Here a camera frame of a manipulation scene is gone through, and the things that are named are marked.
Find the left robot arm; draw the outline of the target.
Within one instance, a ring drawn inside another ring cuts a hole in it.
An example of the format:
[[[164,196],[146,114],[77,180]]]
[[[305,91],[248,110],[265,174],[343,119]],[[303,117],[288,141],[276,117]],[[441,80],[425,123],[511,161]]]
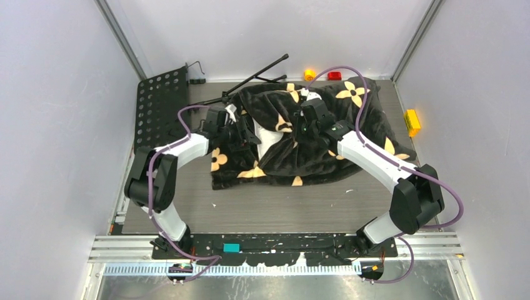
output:
[[[165,146],[136,150],[124,186],[124,195],[148,214],[167,250],[178,259],[191,253],[193,243],[189,226],[173,204],[178,170],[222,144],[236,149],[261,144],[248,120],[232,104],[209,108],[197,129],[186,126],[185,130],[183,138]]]

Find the black floral pillowcase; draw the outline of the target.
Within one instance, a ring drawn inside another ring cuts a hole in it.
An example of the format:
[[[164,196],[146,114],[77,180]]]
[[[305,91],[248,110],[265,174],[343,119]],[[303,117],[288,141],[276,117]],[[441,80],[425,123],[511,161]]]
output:
[[[321,96],[334,122],[359,122],[365,137],[399,159],[417,154],[400,143],[379,101],[372,79],[351,77],[310,91]],[[238,184],[308,186],[333,183],[360,171],[357,164],[324,145],[300,116],[306,101],[303,87],[293,82],[266,83],[240,89],[231,98],[239,118],[259,139],[256,146],[223,143],[212,150],[214,190]]]

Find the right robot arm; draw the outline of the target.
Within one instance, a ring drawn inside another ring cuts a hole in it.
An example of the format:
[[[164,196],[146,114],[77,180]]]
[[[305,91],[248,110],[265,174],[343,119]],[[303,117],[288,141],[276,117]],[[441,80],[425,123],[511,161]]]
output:
[[[375,255],[382,243],[399,234],[414,234],[445,208],[438,174],[427,164],[416,167],[371,142],[353,124],[335,121],[322,99],[301,104],[296,114],[296,138],[307,138],[358,165],[390,193],[388,212],[356,231],[360,254]]]

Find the white pillow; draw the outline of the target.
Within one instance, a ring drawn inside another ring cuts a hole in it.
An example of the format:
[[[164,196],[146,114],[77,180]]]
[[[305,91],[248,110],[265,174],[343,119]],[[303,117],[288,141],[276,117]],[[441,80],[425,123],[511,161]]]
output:
[[[260,140],[256,146],[258,160],[261,160],[267,153],[270,147],[278,143],[283,138],[282,132],[269,131],[262,127],[255,119],[253,119],[254,134]]]

